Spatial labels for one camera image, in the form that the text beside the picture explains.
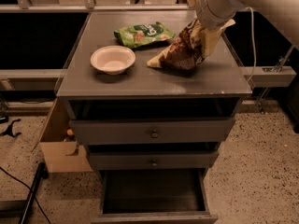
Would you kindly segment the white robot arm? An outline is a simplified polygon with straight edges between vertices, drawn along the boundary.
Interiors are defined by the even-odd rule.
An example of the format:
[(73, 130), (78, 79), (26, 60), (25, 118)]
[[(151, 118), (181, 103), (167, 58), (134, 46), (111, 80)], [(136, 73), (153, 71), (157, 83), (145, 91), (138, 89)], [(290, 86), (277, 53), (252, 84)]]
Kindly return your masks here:
[(299, 0), (187, 0), (201, 24), (222, 27), (237, 11), (251, 7), (268, 19), (299, 49)]

